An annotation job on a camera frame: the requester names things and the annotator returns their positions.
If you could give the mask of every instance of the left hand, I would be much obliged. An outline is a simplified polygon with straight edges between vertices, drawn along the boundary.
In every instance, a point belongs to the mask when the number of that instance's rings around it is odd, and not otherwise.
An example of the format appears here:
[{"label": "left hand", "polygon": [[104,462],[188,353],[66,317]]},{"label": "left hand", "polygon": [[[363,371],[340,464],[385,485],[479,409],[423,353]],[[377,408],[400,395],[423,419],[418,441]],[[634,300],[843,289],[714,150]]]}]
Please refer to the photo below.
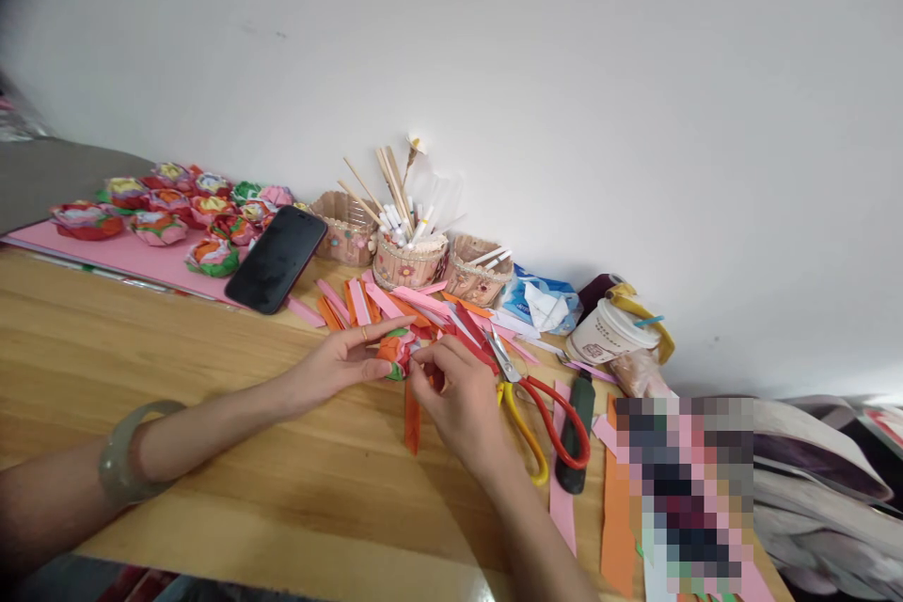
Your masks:
[{"label": "left hand", "polygon": [[333,332],[307,357],[282,374],[279,382],[288,407],[286,418],[309,412],[344,388],[386,377],[391,362],[369,357],[366,344],[377,343],[392,329],[413,323],[413,316]]}]

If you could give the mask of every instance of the white wall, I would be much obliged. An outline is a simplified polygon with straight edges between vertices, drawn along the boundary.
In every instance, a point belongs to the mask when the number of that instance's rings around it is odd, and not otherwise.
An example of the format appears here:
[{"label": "white wall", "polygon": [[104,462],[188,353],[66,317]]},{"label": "white wall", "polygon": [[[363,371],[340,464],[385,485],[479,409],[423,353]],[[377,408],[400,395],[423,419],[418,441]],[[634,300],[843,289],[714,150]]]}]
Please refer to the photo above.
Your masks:
[{"label": "white wall", "polygon": [[467,228],[668,315],[680,392],[903,390],[903,0],[5,0],[67,138],[288,183],[416,126]]}]

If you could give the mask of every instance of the scissors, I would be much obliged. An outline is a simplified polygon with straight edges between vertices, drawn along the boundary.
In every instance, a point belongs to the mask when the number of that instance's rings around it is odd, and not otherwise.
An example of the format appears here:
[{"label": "scissors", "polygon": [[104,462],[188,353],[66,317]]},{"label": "scissors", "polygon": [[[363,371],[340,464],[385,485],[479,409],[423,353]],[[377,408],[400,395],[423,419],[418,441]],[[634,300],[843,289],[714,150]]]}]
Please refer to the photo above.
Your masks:
[{"label": "scissors", "polygon": [[[515,384],[520,384],[536,402],[536,405],[539,407],[539,413],[543,417],[543,422],[546,424],[546,430],[548,431],[549,439],[552,441],[552,446],[555,447],[555,451],[562,461],[576,470],[586,468],[586,465],[590,461],[590,438],[586,434],[586,428],[583,427],[583,422],[580,420],[574,407],[572,407],[559,393],[555,392],[554,388],[550,388],[542,381],[534,379],[529,374],[524,376],[517,370],[512,363],[511,358],[508,356],[508,351],[505,350],[505,346],[502,344],[499,335],[496,333],[495,327],[492,329],[492,334],[485,330],[483,332],[486,335],[486,340],[489,341],[489,345],[492,347],[492,352],[496,355],[496,361],[499,363],[501,372],[505,377],[504,382],[500,383],[498,387],[499,406],[501,406],[501,401],[504,399],[508,411],[511,412],[512,419],[515,420],[517,430],[519,430],[520,434],[527,440],[527,444],[530,446],[533,456],[536,458],[536,463],[539,465],[539,470],[536,474],[531,475],[533,484],[541,486],[546,483],[548,480],[548,463],[546,463],[546,458],[543,456],[543,450],[539,446],[539,442],[536,441],[536,437],[533,436],[530,428],[527,427],[527,424],[521,419],[520,413],[517,411],[517,406],[515,404]],[[580,455],[576,459],[567,452],[562,444],[562,439],[559,437],[558,433],[555,432],[555,424],[552,423],[552,417],[549,415],[548,409],[546,409],[546,403],[543,401],[540,394],[536,392],[537,388],[560,404],[564,409],[567,418],[573,421],[574,429],[577,431],[580,441]]]}]

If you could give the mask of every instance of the yellow scissor handle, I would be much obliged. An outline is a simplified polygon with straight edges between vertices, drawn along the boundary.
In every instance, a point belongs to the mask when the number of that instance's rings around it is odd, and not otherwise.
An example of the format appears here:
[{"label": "yellow scissor handle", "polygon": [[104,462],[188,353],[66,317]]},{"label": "yellow scissor handle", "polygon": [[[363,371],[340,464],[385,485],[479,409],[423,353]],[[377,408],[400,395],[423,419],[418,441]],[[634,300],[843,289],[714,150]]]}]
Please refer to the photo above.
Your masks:
[{"label": "yellow scissor handle", "polygon": [[530,479],[536,486],[542,486],[548,482],[548,463],[546,463],[543,450],[539,446],[539,442],[536,441],[536,437],[533,436],[533,433],[530,428],[527,427],[524,420],[520,418],[520,412],[517,410],[517,405],[515,404],[515,385],[511,383],[499,384],[496,388],[496,392],[499,395],[499,406],[501,406],[501,400],[502,397],[504,397],[508,411],[511,412],[511,417],[515,420],[517,430],[519,430],[520,434],[527,440],[527,445],[530,447],[533,456],[536,458],[536,465],[539,466],[539,469],[536,471],[535,475],[530,475]]}]

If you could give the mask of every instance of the paper cup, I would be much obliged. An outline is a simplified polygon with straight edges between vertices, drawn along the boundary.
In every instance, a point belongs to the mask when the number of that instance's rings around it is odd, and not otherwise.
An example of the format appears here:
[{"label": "paper cup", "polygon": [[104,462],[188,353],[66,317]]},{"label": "paper cup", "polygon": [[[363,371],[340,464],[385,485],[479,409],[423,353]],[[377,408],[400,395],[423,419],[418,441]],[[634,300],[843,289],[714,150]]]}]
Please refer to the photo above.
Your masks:
[{"label": "paper cup", "polygon": [[639,318],[600,299],[595,310],[571,332],[564,350],[571,359],[590,365],[602,364],[625,353],[652,350],[660,338],[655,329],[637,327]]}]

